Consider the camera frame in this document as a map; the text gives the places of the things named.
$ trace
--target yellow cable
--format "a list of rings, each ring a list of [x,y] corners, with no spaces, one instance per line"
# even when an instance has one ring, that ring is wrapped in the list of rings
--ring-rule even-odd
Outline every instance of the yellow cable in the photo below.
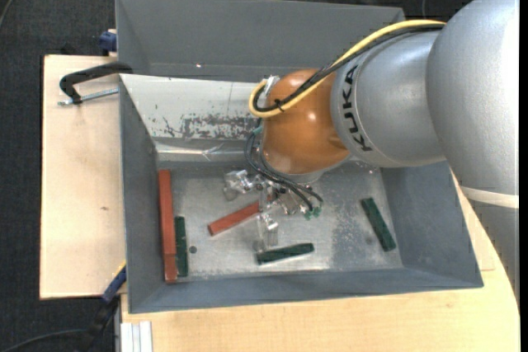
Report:
[[[396,24],[392,24],[390,26],[386,26],[380,30],[377,30],[373,32],[371,35],[368,35],[365,37],[362,41],[359,43],[353,45],[343,56],[341,56],[339,59],[337,59],[334,63],[332,63],[331,66],[341,62],[344,59],[347,59],[348,57],[352,56],[355,52],[363,49],[368,44],[372,43],[373,41],[379,39],[380,37],[387,35],[391,32],[401,30],[402,28],[409,28],[414,26],[429,26],[431,24],[440,24],[445,25],[445,22],[442,21],[432,21],[432,20],[412,20],[412,21],[403,21],[403,22],[397,22]],[[274,110],[268,110],[268,111],[259,111],[256,110],[253,107],[253,100],[255,96],[257,95],[258,91],[264,87],[267,83],[267,80],[262,80],[252,91],[251,95],[249,96],[249,110],[253,115],[259,118],[270,118],[272,116],[276,116],[286,110],[288,110],[290,107],[296,105],[299,103],[299,101],[303,100],[307,95],[309,95],[313,90],[315,90],[320,84],[323,83],[323,81],[327,78],[323,78],[320,81],[317,81],[315,84],[313,84],[310,88],[306,89],[304,92],[301,92],[297,97],[294,97],[284,105],[280,109],[274,109]]]

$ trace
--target red stick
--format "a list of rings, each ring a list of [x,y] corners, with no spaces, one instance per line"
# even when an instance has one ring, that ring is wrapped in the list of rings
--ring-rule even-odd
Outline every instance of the red stick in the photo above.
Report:
[[[175,283],[178,270],[176,267],[176,233],[174,232],[174,216],[172,215],[171,172],[169,170],[158,172],[158,186],[165,283]]]
[[[230,229],[233,226],[240,224],[247,218],[250,218],[251,216],[254,216],[257,213],[258,201],[244,207],[243,209],[240,209],[239,211],[235,211],[234,213],[228,214],[227,216],[223,216],[222,218],[215,220],[213,223],[210,223],[207,228],[209,229],[209,233],[213,237],[214,235],[218,235],[224,230]]]

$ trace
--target wooden table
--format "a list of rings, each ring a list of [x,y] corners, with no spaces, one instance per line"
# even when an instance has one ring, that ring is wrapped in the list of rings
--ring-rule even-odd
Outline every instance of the wooden table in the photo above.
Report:
[[[117,96],[61,107],[60,78],[113,58],[45,57],[40,297],[100,295],[125,258]],[[87,82],[79,91],[116,84]],[[330,301],[129,314],[151,321],[155,352],[324,350],[516,351],[512,288],[479,220],[460,195],[484,287]]]

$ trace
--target gray metal tray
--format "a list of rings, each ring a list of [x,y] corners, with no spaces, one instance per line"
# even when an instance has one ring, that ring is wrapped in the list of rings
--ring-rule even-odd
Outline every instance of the gray metal tray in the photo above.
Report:
[[[207,223],[256,199],[239,196],[228,202],[221,190],[223,174],[245,165],[241,146],[250,120],[241,101],[248,87],[203,81],[194,93],[186,89],[192,87],[189,81],[173,77],[256,82],[270,73],[318,67],[351,41],[401,19],[401,11],[252,0],[116,2],[120,60],[137,73],[165,76],[124,75],[120,81],[131,312],[482,286],[445,162],[403,169],[346,162],[327,172],[314,184],[326,203],[319,218],[277,215],[283,245],[315,245],[314,253],[293,260],[258,265],[254,221],[217,237],[206,230]],[[218,85],[208,89],[207,84]],[[222,90],[227,101],[210,95]],[[205,99],[210,103],[204,106]],[[189,126],[182,122],[193,113],[203,128],[211,122],[213,106],[221,105],[230,105],[219,112],[232,122],[229,136],[211,128],[185,131]],[[172,170],[174,213],[186,218],[187,245],[196,248],[189,254],[189,276],[173,285],[163,281],[160,168]],[[366,197],[375,199],[395,250],[384,252],[378,243],[360,207]]]

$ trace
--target gray bin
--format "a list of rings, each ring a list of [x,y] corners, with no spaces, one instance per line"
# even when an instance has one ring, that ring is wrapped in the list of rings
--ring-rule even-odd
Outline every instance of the gray bin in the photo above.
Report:
[[[268,0],[116,0],[116,13],[119,59],[136,73],[240,82],[321,67],[360,38],[403,19],[397,8]],[[231,258],[222,256],[228,245],[244,245],[252,222],[217,243],[203,233],[233,206],[221,193],[222,175],[243,162],[204,166],[161,159],[158,140],[123,81],[120,125],[130,312],[483,285],[446,162],[401,169],[347,162],[333,169],[314,186],[330,207],[320,221],[309,222],[307,232],[302,229],[319,251],[313,264],[308,258],[304,266],[252,267],[249,248],[239,256],[225,249]],[[171,285],[163,281],[159,236],[161,167],[172,170],[175,214],[186,217],[188,245],[197,246],[189,255],[189,278]],[[377,242],[360,207],[365,197],[379,206],[395,250],[383,252]],[[295,224],[293,232],[304,228]],[[217,254],[217,267],[203,265],[207,254]]]

